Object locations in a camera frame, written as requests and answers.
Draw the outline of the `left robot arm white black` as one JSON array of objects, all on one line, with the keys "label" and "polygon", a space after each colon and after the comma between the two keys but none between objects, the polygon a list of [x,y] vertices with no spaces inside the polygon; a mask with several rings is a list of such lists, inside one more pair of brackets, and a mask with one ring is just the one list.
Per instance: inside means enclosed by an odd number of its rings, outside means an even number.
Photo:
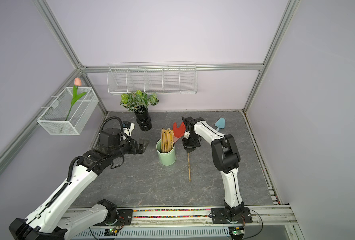
[{"label": "left robot arm white black", "polygon": [[92,183],[113,160],[126,154],[143,154],[148,140],[137,142],[130,139],[122,146],[111,146],[104,152],[87,151],[74,158],[69,166],[67,178],[35,211],[26,218],[15,219],[9,231],[16,240],[70,240],[87,228],[96,224],[122,224],[116,205],[108,200],[101,200],[93,207],[68,219],[63,215],[81,192]]}]

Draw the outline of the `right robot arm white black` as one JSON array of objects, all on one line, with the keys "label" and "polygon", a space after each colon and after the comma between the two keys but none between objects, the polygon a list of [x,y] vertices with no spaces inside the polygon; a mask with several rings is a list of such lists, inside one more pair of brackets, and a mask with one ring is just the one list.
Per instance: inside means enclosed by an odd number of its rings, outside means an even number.
[{"label": "right robot arm white black", "polygon": [[245,205],[238,183],[241,157],[235,138],[215,130],[203,118],[183,117],[182,121],[186,127],[182,143],[188,154],[201,146],[201,140],[211,145],[213,163],[223,180],[226,216],[231,222],[238,221],[242,218]]}]

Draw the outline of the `mint green storage cup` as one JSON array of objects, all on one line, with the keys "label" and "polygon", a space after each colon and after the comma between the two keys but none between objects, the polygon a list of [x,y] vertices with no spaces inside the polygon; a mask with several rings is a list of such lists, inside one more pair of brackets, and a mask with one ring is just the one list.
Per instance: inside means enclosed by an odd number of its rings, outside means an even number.
[{"label": "mint green storage cup", "polygon": [[173,148],[168,153],[162,153],[161,149],[161,140],[159,140],[156,144],[156,151],[158,154],[159,162],[164,166],[171,166],[175,163],[176,156],[175,156],[175,144],[173,144]]}]

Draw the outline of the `bundle of brown paper straws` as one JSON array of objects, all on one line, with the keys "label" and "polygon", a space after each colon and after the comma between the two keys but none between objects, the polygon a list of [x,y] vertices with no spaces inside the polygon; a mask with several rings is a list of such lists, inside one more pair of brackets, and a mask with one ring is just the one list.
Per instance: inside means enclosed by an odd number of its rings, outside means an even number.
[{"label": "bundle of brown paper straws", "polygon": [[169,153],[173,149],[174,132],[170,129],[161,129],[160,152]]}]

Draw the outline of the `red hand-shaped scraper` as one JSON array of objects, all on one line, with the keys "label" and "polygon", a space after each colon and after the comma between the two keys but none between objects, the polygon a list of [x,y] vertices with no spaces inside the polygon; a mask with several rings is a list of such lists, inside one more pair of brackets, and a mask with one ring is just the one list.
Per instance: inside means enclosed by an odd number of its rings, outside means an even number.
[{"label": "red hand-shaped scraper", "polygon": [[186,126],[184,123],[181,123],[180,126],[178,126],[177,123],[174,123],[172,126],[172,130],[173,130],[173,142],[176,143],[181,137],[184,136],[186,131]]}]

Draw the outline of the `black plant pot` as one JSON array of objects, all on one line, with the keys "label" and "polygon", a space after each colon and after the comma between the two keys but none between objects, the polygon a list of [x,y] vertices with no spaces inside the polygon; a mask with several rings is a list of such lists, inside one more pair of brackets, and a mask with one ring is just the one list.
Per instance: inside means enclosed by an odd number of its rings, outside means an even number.
[{"label": "black plant pot", "polygon": [[136,116],[136,122],[139,125],[140,129],[144,132],[151,130],[152,123],[148,109],[136,110],[134,113]]}]

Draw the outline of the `teal small spatula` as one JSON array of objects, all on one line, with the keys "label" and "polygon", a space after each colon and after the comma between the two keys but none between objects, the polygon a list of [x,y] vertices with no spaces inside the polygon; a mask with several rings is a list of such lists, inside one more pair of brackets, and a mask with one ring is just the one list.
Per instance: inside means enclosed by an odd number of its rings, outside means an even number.
[{"label": "teal small spatula", "polygon": [[215,127],[216,127],[216,131],[219,132],[220,130],[225,128],[225,119],[224,118],[220,118],[217,120],[217,122],[215,123]]}]

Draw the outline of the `green artificial plant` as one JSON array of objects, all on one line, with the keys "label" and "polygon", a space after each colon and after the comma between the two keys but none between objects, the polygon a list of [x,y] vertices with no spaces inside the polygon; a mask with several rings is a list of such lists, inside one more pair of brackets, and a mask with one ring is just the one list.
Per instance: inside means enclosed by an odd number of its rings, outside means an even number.
[{"label": "green artificial plant", "polygon": [[120,105],[130,112],[145,112],[149,105],[156,106],[159,99],[156,93],[148,95],[140,90],[121,95]]}]

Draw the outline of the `white mesh basket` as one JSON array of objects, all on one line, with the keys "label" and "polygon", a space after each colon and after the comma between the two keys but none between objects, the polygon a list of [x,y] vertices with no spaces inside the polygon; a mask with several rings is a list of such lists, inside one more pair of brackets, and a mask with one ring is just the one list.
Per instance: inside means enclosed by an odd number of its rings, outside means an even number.
[{"label": "white mesh basket", "polygon": [[65,121],[70,108],[72,90],[73,87],[64,88],[36,120],[50,135],[80,135],[98,104],[98,98],[92,88],[79,87],[78,93],[86,94],[74,104],[68,120]]}]

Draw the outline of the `pink artificial tulip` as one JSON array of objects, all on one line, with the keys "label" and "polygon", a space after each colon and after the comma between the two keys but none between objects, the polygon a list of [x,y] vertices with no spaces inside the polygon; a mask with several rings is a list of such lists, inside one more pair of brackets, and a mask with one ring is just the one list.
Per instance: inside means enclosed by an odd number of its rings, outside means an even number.
[{"label": "pink artificial tulip", "polygon": [[82,87],[82,81],[81,81],[80,78],[75,78],[74,79],[74,83],[73,83],[72,99],[71,99],[71,102],[70,102],[70,108],[69,108],[69,111],[68,111],[67,116],[65,118],[65,121],[68,120],[69,115],[71,113],[71,110],[72,110],[72,107],[74,106],[74,104],[86,94],[86,92],[83,92],[83,93],[79,94],[78,93],[78,88],[79,87]]}]

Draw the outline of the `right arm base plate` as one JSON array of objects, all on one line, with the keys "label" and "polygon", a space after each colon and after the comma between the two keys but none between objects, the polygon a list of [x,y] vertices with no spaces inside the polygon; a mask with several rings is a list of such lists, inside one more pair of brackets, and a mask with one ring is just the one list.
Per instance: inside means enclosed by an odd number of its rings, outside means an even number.
[{"label": "right arm base plate", "polygon": [[251,224],[252,214],[249,208],[212,208],[209,218],[213,224]]}]

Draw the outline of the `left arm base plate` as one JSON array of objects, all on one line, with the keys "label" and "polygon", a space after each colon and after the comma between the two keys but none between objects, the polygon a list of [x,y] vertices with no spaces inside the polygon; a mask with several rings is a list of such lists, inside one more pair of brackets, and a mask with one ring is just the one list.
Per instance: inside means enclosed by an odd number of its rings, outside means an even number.
[{"label": "left arm base plate", "polygon": [[130,226],[133,216],[133,209],[117,209],[116,213],[108,213],[106,219],[98,224],[93,225],[97,226]]}]

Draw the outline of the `aluminium front rail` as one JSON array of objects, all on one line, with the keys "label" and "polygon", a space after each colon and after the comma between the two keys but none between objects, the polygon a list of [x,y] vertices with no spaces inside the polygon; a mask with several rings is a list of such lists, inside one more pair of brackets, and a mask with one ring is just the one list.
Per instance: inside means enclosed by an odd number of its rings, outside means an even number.
[{"label": "aluminium front rail", "polygon": [[91,228],[110,229],[118,231],[121,228],[188,228],[204,226],[274,226],[274,225],[297,225],[295,214],[290,206],[250,206],[253,222],[251,224],[213,224],[209,218],[212,208],[205,207],[158,207],[158,208],[118,208],[133,209],[133,216],[130,226],[97,226],[93,225],[103,222],[108,216],[108,210],[102,205],[95,205],[91,208],[68,209],[56,217],[54,211],[46,210],[38,215],[37,224],[42,230],[53,231],[55,228],[68,229],[75,233]]}]

